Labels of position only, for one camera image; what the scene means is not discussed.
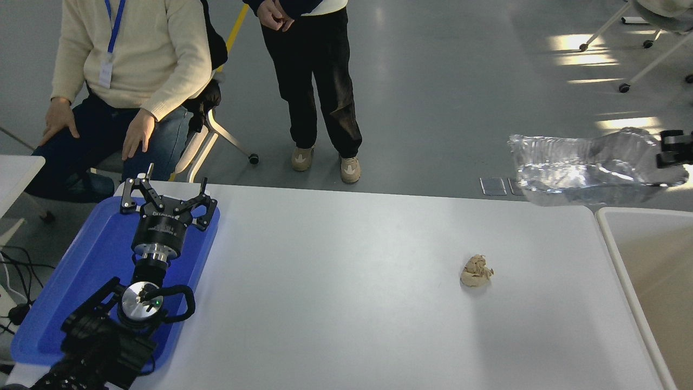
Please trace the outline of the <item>person's right hand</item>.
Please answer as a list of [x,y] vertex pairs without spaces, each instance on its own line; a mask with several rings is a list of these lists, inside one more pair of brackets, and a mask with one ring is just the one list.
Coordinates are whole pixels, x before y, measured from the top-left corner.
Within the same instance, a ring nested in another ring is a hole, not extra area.
[[262,1],[258,5],[257,17],[261,25],[271,30],[280,30],[284,25],[284,15],[274,1]]
[[64,129],[67,129],[73,138],[80,138],[76,128],[74,113],[71,109],[71,101],[64,97],[52,97],[45,114],[43,137],[38,145],[43,146]]

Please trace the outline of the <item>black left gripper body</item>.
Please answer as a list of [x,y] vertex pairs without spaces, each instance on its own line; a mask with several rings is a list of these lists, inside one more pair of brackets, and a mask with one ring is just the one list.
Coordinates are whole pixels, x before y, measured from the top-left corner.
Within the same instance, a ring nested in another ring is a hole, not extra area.
[[140,220],[132,240],[132,251],[137,255],[160,252],[167,256],[180,256],[191,213],[170,215],[153,211],[140,212]]

